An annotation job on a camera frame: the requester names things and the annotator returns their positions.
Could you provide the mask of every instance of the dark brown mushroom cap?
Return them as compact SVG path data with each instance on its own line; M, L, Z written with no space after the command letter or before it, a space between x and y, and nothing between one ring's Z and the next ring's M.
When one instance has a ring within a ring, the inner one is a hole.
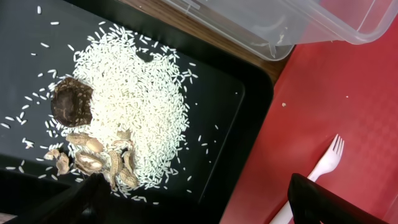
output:
M93 118L90 99L93 89L73 78L66 78L55 87L51 100L54 118L67 127L90 124Z

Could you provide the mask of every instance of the brown shell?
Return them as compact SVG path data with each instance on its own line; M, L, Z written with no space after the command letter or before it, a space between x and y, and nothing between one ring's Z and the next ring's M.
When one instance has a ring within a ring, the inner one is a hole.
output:
M130 171L130 173L134 173L134 152L133 150L128 150L123 155L123 161L126 168Z
M96 138L91 138L86 142L86 146L89 150L99 153L104 151L104 146Z
M58 151L58 149L51 149L48 153L44 155L44 159L53 160L54 157L55 159L58 159L59 156L60 156L60 151Z
M130 136L131 136L131 131L127 130L127 131L118 131L116 133L116 135L122 139L122 140L130 140Z
M110 151L108 154L111 156L111 175L118 174L123 168L122 158L119 153Z
M54 118L67 127L90 124L93 118L90 99L93 89L73 78L66 78L55 87L51 100Z
M107 170L102 172L102 174L104 175L105 180L108 181L108 183L110 184L111 189L114 189L116 186L116 182L114 181L114 176L111 175L111 173Z
M104 166L100 158L85 152L76 153L75 158L75 166L88 175L99 172Z
M69 158L65 153L61 153L60 158L56 163L58 174L67 174L69 171Z
M90 139L91 137L86 133L81 133L81 134L70 133L67 135L67 141L75 145L85 146L87 141Z
M119 174L120 179L128 185L129 187L137 187L138 186L138 179L135 174L132 174L126 168L123 168Z

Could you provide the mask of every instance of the plastic container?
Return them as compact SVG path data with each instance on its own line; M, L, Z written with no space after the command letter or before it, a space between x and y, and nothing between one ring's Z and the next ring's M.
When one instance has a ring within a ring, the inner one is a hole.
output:
M378 39L398 13L398 0L164 0L266 60L295 44Z

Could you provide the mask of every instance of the red cutting board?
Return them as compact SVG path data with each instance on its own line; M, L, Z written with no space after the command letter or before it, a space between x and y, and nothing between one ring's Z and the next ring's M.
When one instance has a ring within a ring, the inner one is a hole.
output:
M397 20L370 44L296 47L221 222L268 223L292 173L309 175L336 133L343 157L317 183L384 218L398 194Z

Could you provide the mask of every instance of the plastic fork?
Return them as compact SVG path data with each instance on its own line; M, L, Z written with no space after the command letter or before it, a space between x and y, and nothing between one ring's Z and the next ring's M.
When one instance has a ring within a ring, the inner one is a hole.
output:
M308 179L316 181L322 174L327 174L336 169L343 155L344 140L337 134L331 142L328 150L319 160L318 164L312 170ZM272 219L270 224L288 224L293 218L292 209L289 201L279 210L278 214Z

